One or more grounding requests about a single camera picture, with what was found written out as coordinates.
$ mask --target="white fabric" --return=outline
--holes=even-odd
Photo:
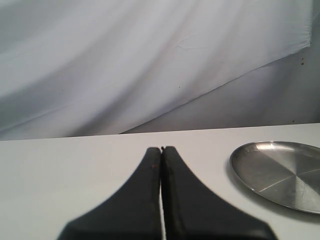
[[[310,46],[312,0],[0,0],[0,139],[116,134]]]

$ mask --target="stainless steel plate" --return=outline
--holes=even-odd
[[[230,157],[238,178],[277,204],[320,214],[320,148],[281,141],[254,142]]]

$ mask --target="white tabletop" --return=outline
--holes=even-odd
[[[255,141],[320,147],[320,124],[0,141],[0,239],[54,240],[67,221],[111,196],[148,147],[175,146],[217,195],[280,240],[319,239],[320,216],[269,202],[229,175],[233,150]]]

